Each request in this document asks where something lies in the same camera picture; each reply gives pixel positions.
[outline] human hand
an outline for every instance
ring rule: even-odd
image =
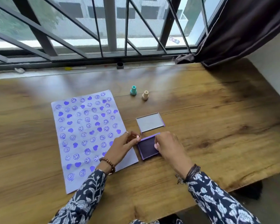
[[[155,136],[155,148],[176,173],[178,173],[183,179],[187,177],[187,174],[191,167],[194,166],[194,163],[186,154],[183,145],[179,142],[175,134],[172,134],[169,131],[157,134]]]
[[[125,157],[127,152],[141,140],[139,134],[131,131],[130,133],[125,132],[120,137],[114,139],[112,146],[105,154],[105,158],[111,161],[114,166],[119,164]],[[107,175],[111,172],[112,167],[105,161],[100,162],[97,169],[104,171]]]

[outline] wood grain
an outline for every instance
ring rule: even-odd
[[[132,85],[138,95],[129,95]],[[50,103],[110,89],[128,130],[159,112],[227,191],[280,172],[280,96],[247,60],[0,80],[0,223],[47,223],[66,195]],[[141,99],[149,90],[149,99]],[[108,177],[90,223],[152,221],[194,205],[161,157]]]

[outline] curtain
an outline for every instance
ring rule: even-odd
[[[175,63],[213,67],[254,52],[278,33],[280,0],[227,0],[196,54],[180,55]]]

